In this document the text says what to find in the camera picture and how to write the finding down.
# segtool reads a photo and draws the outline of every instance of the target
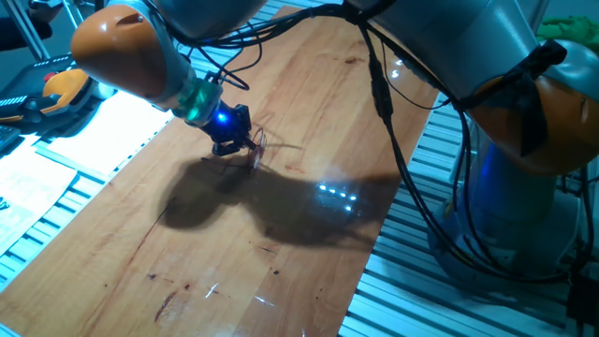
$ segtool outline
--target wooden board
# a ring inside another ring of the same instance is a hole
[[[266,43],[240,73],[251,91],[223,97],[266,130],[260,170],[223,173],[201,160],[209,137],[173,121],[0,295],[0,321],[26,337],[336,335],[400,182],[367,59],[359,30],[332,18]],[[428,113],[394,106],[409,157]]]

